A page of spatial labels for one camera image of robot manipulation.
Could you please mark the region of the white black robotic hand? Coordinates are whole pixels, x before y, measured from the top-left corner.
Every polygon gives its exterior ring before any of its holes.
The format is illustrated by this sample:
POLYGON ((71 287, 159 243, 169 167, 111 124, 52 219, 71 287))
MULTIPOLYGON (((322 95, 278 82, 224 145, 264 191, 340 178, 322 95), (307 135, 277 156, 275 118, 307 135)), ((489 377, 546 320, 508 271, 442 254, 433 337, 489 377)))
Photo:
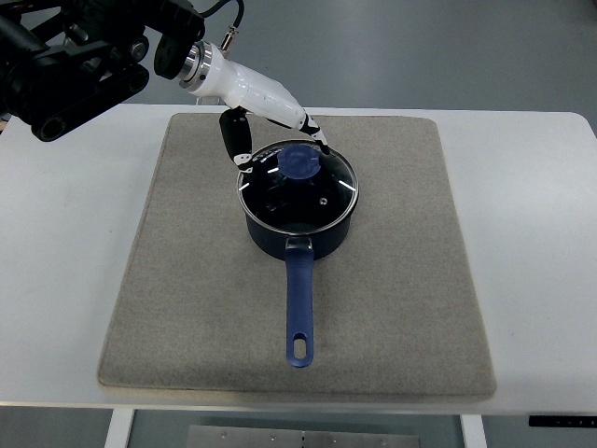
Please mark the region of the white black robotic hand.
POLYGON ((247 113, 305 133, 325 154, 330 153, 320 126, 281 83, 226 59, 211 43, 191 48, 179 78, 181 87, 192 95, 217 97, 229 107, 220 117, 220 128, 229 157, 242 173, 253 171, 247 113))

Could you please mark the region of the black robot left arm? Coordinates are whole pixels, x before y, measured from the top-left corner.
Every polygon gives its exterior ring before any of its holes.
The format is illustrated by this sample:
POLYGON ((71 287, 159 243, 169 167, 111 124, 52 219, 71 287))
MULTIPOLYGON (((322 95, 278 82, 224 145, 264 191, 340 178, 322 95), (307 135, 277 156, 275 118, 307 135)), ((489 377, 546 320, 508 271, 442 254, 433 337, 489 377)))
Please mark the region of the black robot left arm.
POLYGON ((183 74, 204 21, 189 1, 4 1, 1 4, 1 112, 54 141, 142 91, 146 29, 160 33, 154 74, 183 74))

